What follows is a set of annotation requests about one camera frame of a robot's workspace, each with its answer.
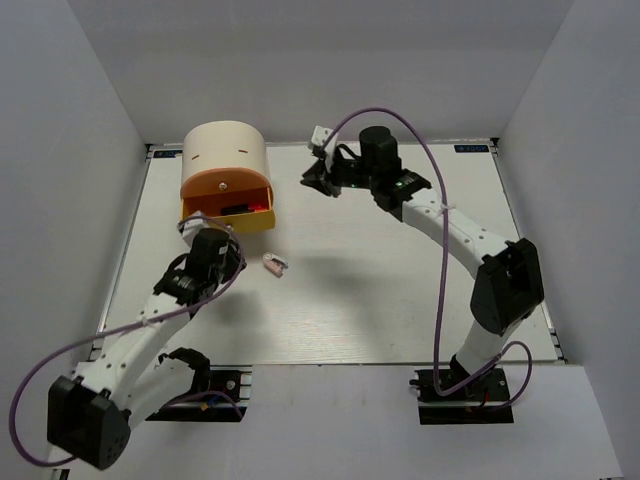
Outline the round cream drawer organizer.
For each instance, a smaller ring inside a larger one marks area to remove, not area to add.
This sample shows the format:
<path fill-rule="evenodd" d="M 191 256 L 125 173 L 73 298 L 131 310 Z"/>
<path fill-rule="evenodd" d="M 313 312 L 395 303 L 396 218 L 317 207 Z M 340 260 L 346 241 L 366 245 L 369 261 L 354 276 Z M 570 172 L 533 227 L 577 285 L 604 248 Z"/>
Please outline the round cream drawer organizer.
<path fill-rule="evenodd" d="M 256 128 L 239 121 L 208 122 L 189 131 L 182 151 L 182 219 L 202 212 L 237 233 L 276 226 L 266 144 Z M 244 203 L 264 205 L 267 210 L 220 214 L 223 207 Z"/>

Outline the black orange highlighter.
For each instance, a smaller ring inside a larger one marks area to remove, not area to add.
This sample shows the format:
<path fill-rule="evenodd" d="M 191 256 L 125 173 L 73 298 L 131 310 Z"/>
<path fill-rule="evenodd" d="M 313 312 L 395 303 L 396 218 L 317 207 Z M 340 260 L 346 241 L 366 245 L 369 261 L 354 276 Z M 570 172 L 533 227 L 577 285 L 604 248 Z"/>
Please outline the black orange highlighter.
<path fill-rule="evenodd" d="M 230 205 L 230 206 L 223 207 L 220 210 L 220 214 L 222 216 L 231 216 L 231 215 L 258 213 L 266 210 L 267 208 L 264 205 L 244 203 L 244 204 L 237 204 L 237 205 Z"/>

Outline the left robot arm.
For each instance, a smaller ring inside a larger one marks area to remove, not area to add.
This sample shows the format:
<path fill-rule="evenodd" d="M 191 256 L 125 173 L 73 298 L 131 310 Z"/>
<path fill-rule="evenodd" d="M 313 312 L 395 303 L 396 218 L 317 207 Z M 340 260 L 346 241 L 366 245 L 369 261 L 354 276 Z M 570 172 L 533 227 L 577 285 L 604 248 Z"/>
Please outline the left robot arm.
<path fill-rule="evenodd" d="M 73 458 L 105 470 L 122 455 L 132 430 L 179 397 L 208 396 L 211 362 L 169 340 L 246 262 L 239 243 L 218 228 L 200 230 L 155 284 L 138 327 L 116 339 L 73 378 L 48 392 L 47 439 Z"/>

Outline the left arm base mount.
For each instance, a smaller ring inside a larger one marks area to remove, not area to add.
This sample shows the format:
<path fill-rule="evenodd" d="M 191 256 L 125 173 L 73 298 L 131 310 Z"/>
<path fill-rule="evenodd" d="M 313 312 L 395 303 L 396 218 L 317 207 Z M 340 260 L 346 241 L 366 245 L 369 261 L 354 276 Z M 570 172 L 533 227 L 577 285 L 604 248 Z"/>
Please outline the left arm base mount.
<path fill-rule="evenodd" d="M 150 422 L 239 423 L 249 407 L 253 368 L 211 367 L 203 393 L 186 393 L 150 415 Z"/>

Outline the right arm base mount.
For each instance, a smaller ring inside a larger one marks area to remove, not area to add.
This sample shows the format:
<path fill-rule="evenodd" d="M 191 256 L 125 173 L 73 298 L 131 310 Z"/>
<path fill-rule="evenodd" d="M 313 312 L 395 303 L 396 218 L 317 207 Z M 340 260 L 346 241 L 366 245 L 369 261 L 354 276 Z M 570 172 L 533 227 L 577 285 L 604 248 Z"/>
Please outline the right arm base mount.
<path fill-rule="evenodd" d="M 419 422 L 425 426 L 513 424 L 510 391 L 504 370 L 494 368 L 484 378 L 452 393 L 438 395 L 431 369 L 415 370 L 409 381 L 417 395 Z"/>

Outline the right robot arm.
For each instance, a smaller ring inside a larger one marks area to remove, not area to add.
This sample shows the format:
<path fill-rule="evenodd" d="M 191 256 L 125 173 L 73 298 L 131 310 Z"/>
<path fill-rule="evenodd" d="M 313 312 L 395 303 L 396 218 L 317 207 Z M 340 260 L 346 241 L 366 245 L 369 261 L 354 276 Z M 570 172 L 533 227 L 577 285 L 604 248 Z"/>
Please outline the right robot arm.
<path fill-rule="evenodd" d="M 447 382 L 438 387 L 441 395 L 455 391 L 475 398 L 486 389 L 486 372 L 504 354 L 511 335 L 544 301 L 537 248 L 525 238 L 510 241 L 493 234 L 450 207 L 427 179 L 403 166 L 388 128 L 362 130 L 359 146 L 353 152 L 338 143 L 336 131 L 315 127 L 309 149 L 316 161 L 301 183 L 333 198 L 344 188 L 368 190 L 381 210 L 436 241 L 445 258 L 468 271 L 474 281 L 474 322 L 450 361 Z"/>

